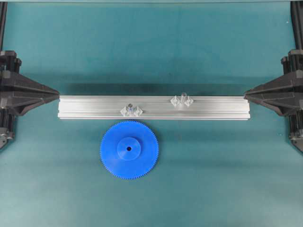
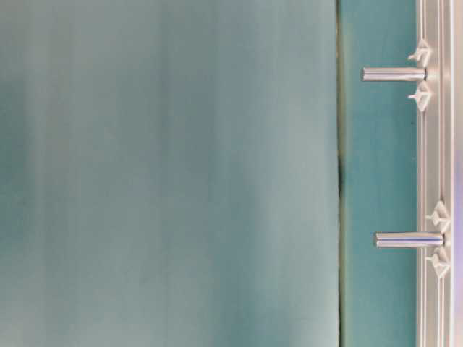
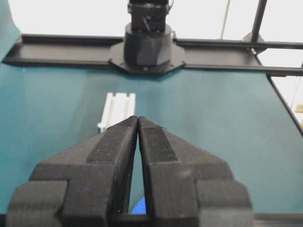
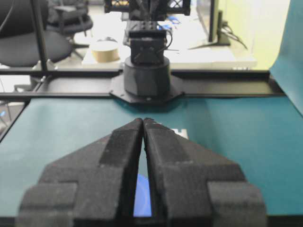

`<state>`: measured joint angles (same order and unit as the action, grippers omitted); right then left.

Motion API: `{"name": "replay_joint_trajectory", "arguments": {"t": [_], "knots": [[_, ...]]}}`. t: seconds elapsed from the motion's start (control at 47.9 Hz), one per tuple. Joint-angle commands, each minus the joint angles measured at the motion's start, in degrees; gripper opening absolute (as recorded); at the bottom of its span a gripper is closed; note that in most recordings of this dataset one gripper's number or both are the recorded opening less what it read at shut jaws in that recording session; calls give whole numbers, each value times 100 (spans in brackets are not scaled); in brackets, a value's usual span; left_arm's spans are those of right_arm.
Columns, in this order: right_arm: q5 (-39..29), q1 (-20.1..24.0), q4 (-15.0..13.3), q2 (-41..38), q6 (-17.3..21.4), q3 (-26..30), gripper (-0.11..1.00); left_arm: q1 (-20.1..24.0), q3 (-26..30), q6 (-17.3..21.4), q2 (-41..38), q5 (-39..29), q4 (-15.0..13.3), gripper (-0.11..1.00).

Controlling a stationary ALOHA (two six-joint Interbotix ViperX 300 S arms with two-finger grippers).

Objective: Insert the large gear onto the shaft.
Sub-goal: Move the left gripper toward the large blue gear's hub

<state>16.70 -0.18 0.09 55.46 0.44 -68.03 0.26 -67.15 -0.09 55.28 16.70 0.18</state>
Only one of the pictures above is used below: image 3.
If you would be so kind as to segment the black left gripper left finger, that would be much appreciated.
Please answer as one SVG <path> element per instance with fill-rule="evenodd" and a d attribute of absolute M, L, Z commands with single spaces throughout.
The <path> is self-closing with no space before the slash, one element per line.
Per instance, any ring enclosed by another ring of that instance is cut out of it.
<path fill-rule="evenodd" d="M 14 191 L 9 227 L 105 227 L 112 212 L 127 212 L 138 118 L 38 163 Z"/>

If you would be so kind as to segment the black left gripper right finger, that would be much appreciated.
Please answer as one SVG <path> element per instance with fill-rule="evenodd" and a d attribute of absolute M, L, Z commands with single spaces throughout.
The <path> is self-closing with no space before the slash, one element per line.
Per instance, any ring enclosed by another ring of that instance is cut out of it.
<path fill-rule="evenodd" d="M 228 163 L 144 118 L 138 119 L 147 213 L 157 227 L 250 227 L 245 185 Z"/>

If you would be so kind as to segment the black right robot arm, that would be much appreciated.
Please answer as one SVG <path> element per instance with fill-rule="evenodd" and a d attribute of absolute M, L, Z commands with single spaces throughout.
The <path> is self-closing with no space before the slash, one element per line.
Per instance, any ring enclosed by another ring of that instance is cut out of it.
<path fill-rule="evenodd" d="M 160 75 L 185 65 L 185 51 L 173 42 L 166 23 L 172 8 L 169 0 L 131 0 L 121 43 L 110 48 L 109 62 L 130 74 Z"/>

